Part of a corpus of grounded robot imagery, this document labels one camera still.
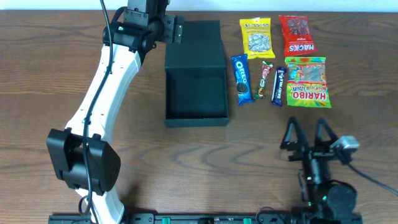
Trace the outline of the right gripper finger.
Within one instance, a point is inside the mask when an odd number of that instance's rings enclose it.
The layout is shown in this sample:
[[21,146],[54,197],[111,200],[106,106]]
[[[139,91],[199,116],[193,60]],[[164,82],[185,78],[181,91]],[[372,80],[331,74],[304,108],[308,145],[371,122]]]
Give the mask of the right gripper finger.
[[[323,140],[323,132],[326,132],[327,136],[330,137],[330,140]],[[334,142],[339,140],[339,137],[334,133],[329,124],[325,119],[319,118],[316,125],[315,132],[315,145],[316,146],[331,146]]]
[[308,148],[308,139],[298,119],[296,117],[290,117],[280,144],[280,149],[285,149],[287,151],[306,151]]

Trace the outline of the black gift box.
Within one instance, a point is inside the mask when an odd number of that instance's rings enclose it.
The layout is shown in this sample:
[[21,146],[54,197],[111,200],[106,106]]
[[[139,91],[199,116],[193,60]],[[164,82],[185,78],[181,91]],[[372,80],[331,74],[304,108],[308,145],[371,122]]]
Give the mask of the black gift box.
[[165,54],[165,126],[226,126],[226,59],[220,21],[187,21]]

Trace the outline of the green Haribo worms bag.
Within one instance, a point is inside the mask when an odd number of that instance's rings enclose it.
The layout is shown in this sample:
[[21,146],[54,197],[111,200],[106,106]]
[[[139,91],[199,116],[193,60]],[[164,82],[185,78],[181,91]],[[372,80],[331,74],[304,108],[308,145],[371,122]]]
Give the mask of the green Haribo worms bag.
[[289,106],[331,108],[325,57],[286,57]]

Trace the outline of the blue Oreo cookie pack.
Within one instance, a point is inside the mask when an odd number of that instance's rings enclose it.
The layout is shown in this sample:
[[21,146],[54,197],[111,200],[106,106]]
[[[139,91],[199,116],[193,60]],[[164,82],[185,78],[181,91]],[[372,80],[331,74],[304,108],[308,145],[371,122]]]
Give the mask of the blue Oreo cookie pack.
[[248,55],[235,55],[231,57],[234,77],[236,80],[236,91],[238,94],[238,105],[253,103],[251,95],[250,76],[248,69]]

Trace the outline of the yellow sunflower seed bag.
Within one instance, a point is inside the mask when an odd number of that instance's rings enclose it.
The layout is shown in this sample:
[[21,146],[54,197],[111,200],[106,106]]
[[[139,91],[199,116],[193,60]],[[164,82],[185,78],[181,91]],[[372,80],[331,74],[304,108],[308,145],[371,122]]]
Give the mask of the yellow sunflower seed bag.
[[275,58],[272,49],[271,18],[240,19],[244,53],[248,59]]

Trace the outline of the red Hacks candy bag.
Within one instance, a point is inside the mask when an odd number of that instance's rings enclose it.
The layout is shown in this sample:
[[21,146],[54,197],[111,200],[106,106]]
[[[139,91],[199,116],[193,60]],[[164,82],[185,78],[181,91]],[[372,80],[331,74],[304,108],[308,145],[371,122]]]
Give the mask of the red Hacks candy bag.
[[284,38],[284,55],[294,57],[317,52],[307,16],[279,15]]

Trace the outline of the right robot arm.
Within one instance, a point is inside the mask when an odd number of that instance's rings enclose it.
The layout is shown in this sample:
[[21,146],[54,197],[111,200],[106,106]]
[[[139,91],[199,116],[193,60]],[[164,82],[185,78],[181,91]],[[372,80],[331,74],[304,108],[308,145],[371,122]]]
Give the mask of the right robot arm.
[[361,216],[353,213],[357,191],[352,185],[333,179],[328,165],[330,161],[348,165],[358,147],[355,137],[338,137],[323,118],[317,122],[311,146],[298,120],[289,118],[280,148],[292,152],[290,162],[302,163],[298,179],[307,206],[294,207],[287,223],[362,222]]

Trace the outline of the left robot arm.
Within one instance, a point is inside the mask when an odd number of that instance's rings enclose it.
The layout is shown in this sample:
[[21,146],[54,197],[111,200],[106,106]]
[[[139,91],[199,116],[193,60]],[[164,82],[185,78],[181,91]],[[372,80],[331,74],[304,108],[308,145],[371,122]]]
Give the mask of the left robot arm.
[[80,195],[78,213],[51,215],[50,223],[121,223],[116,191],[121,159],[111,147],[127,89],[158,42],[180,43],[184,20],[166,14],[168,0],[129,1],[105,19],[95,76],[63,130],[52,129],[47,149],[57,179]]

